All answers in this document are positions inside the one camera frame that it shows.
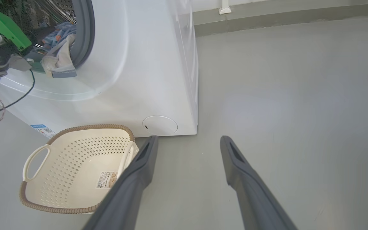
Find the cream perforated laundry basket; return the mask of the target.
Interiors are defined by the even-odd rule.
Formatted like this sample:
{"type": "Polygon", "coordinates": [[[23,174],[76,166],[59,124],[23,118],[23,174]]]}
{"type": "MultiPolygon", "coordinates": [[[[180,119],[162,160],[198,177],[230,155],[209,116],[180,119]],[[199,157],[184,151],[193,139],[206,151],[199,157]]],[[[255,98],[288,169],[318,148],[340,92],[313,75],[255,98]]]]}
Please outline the cream perforated laundry basket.
{"type": "Polygon", "coordinates": [[[132,131],[119,124],[65,129],[36,149],[22,171],[19,200],[60,214],[92,214],[110,189],[96,189],[103,171],[117,179],[139,153],[132,131]]]}

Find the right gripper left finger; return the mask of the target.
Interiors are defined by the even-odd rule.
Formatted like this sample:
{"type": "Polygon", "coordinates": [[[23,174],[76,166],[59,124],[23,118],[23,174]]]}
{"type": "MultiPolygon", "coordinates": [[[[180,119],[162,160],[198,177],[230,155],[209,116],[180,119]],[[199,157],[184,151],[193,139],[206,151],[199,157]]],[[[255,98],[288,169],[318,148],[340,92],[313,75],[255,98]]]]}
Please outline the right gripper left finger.
{"type": "Polygon", "coordinates": [[[144,189],[152,182],[159,137],[148,137],[82,230],[134,230],[144,189]]]}

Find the basket barcode label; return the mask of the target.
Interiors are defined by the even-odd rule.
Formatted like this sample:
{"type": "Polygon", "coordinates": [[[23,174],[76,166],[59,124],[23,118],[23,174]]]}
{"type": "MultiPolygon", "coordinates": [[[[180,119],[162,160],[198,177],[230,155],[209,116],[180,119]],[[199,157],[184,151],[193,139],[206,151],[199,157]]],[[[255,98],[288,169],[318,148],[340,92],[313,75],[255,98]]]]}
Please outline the basket barcode label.
{"type": "Polygon", "coordinates": [[[117,180],[117,171],[103,171],[100,173],[96,189],[111,189],[117,180]]]}

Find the white pipe floor fitting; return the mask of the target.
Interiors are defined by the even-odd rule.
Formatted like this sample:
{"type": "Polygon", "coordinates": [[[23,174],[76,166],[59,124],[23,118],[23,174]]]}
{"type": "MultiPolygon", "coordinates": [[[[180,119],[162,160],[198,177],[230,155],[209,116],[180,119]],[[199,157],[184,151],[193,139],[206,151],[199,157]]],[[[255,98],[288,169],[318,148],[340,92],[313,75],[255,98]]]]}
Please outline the white pipe floor fitting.
{"type": "Polygon", "coordinates": [[[221,7],[219,8],[219,14],[228,14],[231,13],[231,8],[229,6],[229,0],[221,0],[221,7]]]}

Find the round white filter cover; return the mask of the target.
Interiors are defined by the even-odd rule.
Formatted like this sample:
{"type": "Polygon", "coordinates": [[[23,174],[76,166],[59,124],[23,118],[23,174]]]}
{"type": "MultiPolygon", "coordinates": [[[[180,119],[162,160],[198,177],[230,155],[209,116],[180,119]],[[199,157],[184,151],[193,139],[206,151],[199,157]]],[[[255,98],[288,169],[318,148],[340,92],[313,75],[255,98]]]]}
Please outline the round white filter cover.
{"type": "Polygon", "coordinates": [[[165,116],[149,116],[142,122],[143,127],[151,134],[157,136],[172,136],[178,130],[178,125],[165,116]]]}

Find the blue garment with orange patches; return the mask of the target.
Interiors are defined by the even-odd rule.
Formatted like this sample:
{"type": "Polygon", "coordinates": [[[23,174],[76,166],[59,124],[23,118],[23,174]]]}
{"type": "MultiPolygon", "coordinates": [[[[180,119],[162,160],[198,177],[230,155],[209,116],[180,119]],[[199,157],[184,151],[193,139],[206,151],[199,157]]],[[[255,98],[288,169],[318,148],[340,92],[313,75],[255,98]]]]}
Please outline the blue garment with orange patches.
{"type": "Polygon", "coordinates": [[[46,36],[43,40],[43,46],[45,50],[50,50],[54,46],[60,43],[63,39],[65,39],[68,35],[75,34],[77,31],[77,26],[70,22],[63,22],[57,26],[55,26],[55,30],[46,36]]]}

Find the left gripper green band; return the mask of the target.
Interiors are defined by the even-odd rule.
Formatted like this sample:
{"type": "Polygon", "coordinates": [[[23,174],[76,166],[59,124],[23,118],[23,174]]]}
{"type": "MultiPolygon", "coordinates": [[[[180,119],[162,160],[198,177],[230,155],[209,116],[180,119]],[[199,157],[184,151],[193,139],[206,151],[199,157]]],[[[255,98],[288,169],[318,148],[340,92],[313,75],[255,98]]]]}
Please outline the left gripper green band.
{"type": "Polygon", "coordinates": [[[0,12],[0,34],[9,39],[19,51],[32,46],[31,40],[25,35],[16,23],[0,12]]]}

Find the steel washer drum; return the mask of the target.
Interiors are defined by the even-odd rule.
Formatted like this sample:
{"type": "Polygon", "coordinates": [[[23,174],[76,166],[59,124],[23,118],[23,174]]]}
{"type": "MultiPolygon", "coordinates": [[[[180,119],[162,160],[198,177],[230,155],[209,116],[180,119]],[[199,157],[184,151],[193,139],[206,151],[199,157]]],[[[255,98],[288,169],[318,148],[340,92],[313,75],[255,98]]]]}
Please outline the steel washer drum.
{"type": "Polygon", "coordinates": [[[63,22],[77,24],[73,0],[35,0],[35,2],[50,21],[54,21],[56,24],[63,22]]]}

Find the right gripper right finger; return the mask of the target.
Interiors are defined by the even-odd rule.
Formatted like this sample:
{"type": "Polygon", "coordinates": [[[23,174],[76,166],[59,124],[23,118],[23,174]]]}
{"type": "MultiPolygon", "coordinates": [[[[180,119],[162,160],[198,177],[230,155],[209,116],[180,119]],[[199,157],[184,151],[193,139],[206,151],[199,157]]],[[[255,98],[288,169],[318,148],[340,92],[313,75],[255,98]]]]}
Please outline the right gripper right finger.
{"type": "Polygon", "coordinates": [[[298,230],[229,136],[219,142],[226,181],[237,194],[245,230],[298,230]]]}

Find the cream white garment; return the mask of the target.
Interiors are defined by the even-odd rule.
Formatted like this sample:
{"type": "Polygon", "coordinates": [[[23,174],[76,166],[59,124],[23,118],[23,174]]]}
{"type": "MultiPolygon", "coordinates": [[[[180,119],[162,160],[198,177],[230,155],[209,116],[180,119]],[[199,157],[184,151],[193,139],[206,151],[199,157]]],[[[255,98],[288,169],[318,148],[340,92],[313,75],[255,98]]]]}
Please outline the cream white garment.
{"type": "Polygon", "coordinates": [[[75,39],[75,34],[68,35],[42,58],[40,63],[47,77],[71,78],[77,76],[70,55],[70,46],[73,45],[75,39]]]}

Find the blue energy label sticker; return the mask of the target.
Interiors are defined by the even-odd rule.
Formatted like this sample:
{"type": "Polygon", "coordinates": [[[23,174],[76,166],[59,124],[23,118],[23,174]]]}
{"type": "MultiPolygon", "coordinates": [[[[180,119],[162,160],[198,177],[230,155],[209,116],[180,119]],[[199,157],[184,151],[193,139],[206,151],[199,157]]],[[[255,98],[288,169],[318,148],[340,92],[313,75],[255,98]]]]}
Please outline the blue energy label sticker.
{"type": "Polygon", "coordinates": [[[57,134],[56,132],[54,132],[53,130],[45,126],[44,124],[33,124],[30,126],[49,139],[51,139],[57,134]]]}

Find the white washing machine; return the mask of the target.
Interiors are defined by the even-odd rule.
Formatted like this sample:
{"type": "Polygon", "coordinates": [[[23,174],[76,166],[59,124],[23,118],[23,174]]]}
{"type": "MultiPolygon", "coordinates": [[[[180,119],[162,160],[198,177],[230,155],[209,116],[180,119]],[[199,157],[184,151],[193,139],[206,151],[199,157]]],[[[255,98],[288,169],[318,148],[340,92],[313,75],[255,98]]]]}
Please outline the white washing machine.
{"type": "MultiPolygon", "coordinates": [[[[0,12],[32,42],[19,51],[32,68],[0,77],[0,109],[56,133],[120,124],[147,137],[152,134],[143,120],[165,116],[178,125],[172,136],[196,134],[199,67],[190,0],[91,1],[95,38],[89,57],[76,77],[49,78],[40,63],[50,51],[42,40],[58,24],[35,0],[0,0],[0,12]]],[[[0,34],[0,43],[6,42],[0,34]]]]}

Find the grey rubber door gasket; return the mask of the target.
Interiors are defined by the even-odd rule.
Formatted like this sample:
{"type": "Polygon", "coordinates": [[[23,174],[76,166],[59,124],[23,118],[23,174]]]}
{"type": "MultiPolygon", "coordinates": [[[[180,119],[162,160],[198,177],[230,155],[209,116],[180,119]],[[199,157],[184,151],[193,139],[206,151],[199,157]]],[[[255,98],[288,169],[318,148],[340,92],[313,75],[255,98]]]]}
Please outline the grey rubber door gasket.
{"type": "Polygon", "coordinates": [[[76,13],[76,39],[70,48],[74,67],[79,68],[89,57],[95,38],[95,18],[91,0],[73,0],[76,13]]]}

